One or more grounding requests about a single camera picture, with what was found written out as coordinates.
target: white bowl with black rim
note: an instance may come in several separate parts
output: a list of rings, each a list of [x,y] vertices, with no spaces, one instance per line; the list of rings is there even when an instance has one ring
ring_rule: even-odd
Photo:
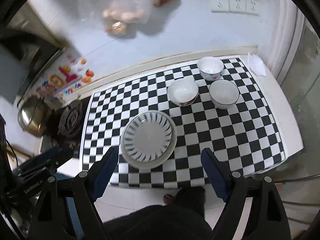
[[[152,169],[164,163],[177,143],[173,120],[160,111],[135,116],[124,128],[120,147],[122,157],[137,169]]]
[[[210,85],[209,94],[212,103],[219,109],[228,109],[238,101],[240,96],[238,87],[225,79],[214,81]]]

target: kettle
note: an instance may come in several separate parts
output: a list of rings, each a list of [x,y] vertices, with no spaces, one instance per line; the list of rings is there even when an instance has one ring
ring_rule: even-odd
[[[22,130],[36,137],[41,137],[47,129],[47,123],[52,112],[43,98],[31,96],[19,110],[18,123]]]

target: electrical outlet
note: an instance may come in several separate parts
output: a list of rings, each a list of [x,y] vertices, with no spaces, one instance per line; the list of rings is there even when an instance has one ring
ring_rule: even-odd
[[[230,0],[231,13],[245,13],[245,0]]]
[[[260,14],[260,2],[258,0],[245,0],[245,3],[247,14]]]
[[[212,12],[229,12],[229,0],[210,0]]]

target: white bowl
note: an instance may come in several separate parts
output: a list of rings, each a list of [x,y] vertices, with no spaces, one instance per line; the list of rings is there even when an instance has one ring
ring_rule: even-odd
[[[221,77],[224,64],[215,57],[203,57],[197,62],[201,76],[208,81],[215,81]]]
[[[238,87],[229,80],[219,79],[209,88],[211,101],[216,108],[227,109],[238,101],[240,92]]]
[[[177,106],[191,105],[198,94],[198,85],[189,78],[177,79],[168,87],[169,98]]]

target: person's foot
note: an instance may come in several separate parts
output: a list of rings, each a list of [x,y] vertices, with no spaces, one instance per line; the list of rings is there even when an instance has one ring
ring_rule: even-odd
[[[174,200],[174,196],[170,195],[170,194],[165,194],[163,196],[163,203],[168,205],[169,203],[172,202],[172,200]]]

